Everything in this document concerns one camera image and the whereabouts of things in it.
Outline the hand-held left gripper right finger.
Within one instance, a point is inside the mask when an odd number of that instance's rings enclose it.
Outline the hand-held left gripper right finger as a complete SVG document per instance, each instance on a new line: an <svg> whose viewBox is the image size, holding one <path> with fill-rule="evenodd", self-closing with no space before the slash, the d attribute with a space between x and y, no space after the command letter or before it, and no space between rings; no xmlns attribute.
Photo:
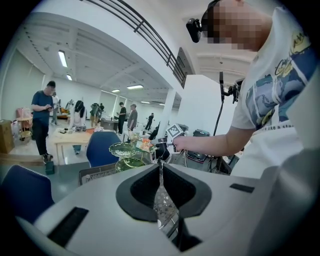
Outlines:
<svg viewBox="0 0 320 256"><path fill-rule="evenodd" d="M202 214L212 199L212 191L203 181L168 164L163 165L162 171L164 188L178 210L177 236L172 242L184 252L202 242L190 234L185 219Z"/></svg>

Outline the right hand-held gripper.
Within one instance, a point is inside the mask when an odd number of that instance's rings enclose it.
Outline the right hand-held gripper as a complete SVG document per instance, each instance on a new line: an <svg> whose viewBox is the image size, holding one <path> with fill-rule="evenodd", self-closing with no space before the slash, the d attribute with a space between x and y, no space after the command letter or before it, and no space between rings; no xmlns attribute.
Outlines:
<svg viewBox="0 0 320 256"><path fill-rule="evenodd" d="M152 145L156 145L155 158L161 161L169 161L171 159L170 153L179 153L174 139L179 136L185 136L187 127L178 123L169 125L165 131L164 137L155 138L150 141Z"/></svg>

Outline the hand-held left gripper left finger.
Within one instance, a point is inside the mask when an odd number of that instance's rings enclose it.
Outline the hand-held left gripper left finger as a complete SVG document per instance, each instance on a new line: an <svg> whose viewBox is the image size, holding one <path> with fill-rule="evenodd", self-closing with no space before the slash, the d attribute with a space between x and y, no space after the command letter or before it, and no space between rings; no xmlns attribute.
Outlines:
<svg viewBox="0 0 320 256"><path fill-rule="evenodd" d="M131 218L156 223L154 204L159 187L160 167L154 164L124 180L116 189L116 201Z"/></svg>

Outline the person's right hand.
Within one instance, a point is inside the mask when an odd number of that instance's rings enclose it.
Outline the person's right hand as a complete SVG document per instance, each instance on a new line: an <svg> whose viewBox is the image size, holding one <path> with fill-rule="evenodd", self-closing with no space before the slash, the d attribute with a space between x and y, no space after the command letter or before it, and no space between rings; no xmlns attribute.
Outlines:
<svg viewBox="0 0 320 256"><path fill-rule="evenodd" d="M193 138L190 136L178 136L173 140L173 144L176 146L177 151L189 151L193 148Z"/></svg>

